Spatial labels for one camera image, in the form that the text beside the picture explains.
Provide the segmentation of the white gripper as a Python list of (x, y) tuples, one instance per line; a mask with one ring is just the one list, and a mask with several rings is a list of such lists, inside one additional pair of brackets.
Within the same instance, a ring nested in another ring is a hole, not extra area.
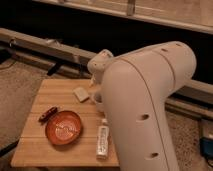
[(113, 57), (114, 55), (109, 50), (103, 49), (88, 62), (87, 68), (92, 75), (91, 86), (101, 83), (103, 73)]

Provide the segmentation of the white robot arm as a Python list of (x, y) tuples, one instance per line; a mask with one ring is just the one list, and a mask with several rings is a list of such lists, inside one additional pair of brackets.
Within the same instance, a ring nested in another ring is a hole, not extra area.
[(165, 114), (165, 101), (191, 80), (196, 57), (170, 41), (117, 57), (103, 50), (87, 64), (100, 86), (121, 171), (180, 171)]

